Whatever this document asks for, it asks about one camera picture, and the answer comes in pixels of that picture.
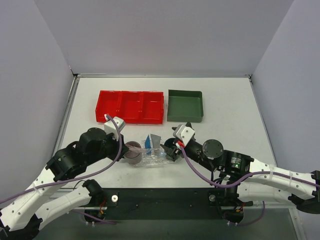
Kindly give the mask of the mauve mug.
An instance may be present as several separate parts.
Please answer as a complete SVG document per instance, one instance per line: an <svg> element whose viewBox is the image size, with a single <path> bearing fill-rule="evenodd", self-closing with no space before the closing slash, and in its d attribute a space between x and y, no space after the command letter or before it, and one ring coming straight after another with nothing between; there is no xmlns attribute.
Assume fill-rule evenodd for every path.
<svg viewBox="0 0 320 240"><path fill-rule="evenodd" d="M125 145L130 145L138 148L142 148L141 145L136 141L128 141ZM142 160L142 153L135 153L128 150L124 154L124 159L131 165L136 165Z"/></svg>

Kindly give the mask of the pink toothbrush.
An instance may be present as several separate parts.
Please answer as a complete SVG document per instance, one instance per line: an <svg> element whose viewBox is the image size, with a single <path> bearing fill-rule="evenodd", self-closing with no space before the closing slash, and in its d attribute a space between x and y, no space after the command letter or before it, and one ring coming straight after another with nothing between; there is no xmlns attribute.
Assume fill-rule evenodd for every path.
<svg viewBox="0 0 320 240"><path fill-rule="evenodd" d="M132 145L125 145L130 152L134 152L134 153L138 153L138 154L142 154L142 153L147 153L149 150L145 149L145 148L141 148L141 147L136 147L136 146L132 146Z"/></svg>

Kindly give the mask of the dark green mug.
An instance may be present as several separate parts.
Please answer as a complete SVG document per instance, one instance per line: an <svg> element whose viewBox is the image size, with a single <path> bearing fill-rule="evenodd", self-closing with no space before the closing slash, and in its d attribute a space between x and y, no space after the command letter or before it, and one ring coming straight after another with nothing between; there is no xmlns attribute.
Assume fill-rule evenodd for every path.
<svg viewBox="0 0 320 240"><path fill-rule="evenodd" d="M166 158L170 161L175 162L181 156L181 150L177 147L174 137L167 139L162 145L162 148Z"/></svg>

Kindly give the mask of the blue toothpaste tube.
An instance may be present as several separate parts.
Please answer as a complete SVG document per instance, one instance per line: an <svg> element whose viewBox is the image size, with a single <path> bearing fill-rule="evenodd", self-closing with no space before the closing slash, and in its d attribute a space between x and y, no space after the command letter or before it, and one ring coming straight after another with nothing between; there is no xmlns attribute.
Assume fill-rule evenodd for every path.
<svg viewBox="0 0 320 240"><path fill-rule="evenodd" d="M146 154L151 155L153 152L153 143L152 143L152 138L151 134L148 134L146 137L146 140L144 142L144 148L146 149Z"/></svg>

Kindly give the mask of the clear textured holder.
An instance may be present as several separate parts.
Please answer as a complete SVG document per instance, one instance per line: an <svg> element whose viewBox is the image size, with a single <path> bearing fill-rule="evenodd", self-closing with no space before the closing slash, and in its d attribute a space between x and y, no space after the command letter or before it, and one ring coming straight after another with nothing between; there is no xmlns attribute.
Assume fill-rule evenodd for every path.
<svg viewBox="0 0 320 240"><path fill-rule="evenodd" d="M165 159L165 152L163 148L160 146L159 149L152 149L152 154L147 155L146 153L142 153L142 159L145 161L162 161Z"/></svg>

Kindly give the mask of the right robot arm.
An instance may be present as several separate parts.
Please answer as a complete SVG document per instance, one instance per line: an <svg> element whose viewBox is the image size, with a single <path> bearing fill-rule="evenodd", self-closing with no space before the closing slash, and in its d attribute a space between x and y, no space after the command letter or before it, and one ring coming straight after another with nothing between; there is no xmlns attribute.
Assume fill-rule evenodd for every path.
<svg viewBox="0 0 320 240"><path fill-rule="evenodd" d="M304 213L320 212L318 170L302 173L276 167L249 155L225 150L214 139L204 144L192 139L184 144L169 138L161 148L169 160L184 158L199 178L223 189L223 203L284 202L292 203Z"/></svg>

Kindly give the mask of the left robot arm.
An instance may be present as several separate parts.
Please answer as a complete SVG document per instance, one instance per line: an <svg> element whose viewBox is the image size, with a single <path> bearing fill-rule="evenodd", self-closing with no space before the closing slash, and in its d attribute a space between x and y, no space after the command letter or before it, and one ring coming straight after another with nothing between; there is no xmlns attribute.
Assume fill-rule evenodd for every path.
<svg viewBox="0 0 320 240"><path fill-rule="evenodd" d="M0 238L32 240L61 215L87 204L102 203L105 194L92 178L94 174L80 175L102 159L115 163L127 151L118 126L90 128L78 141L58 150L33 183L0 210Z"/></svg>

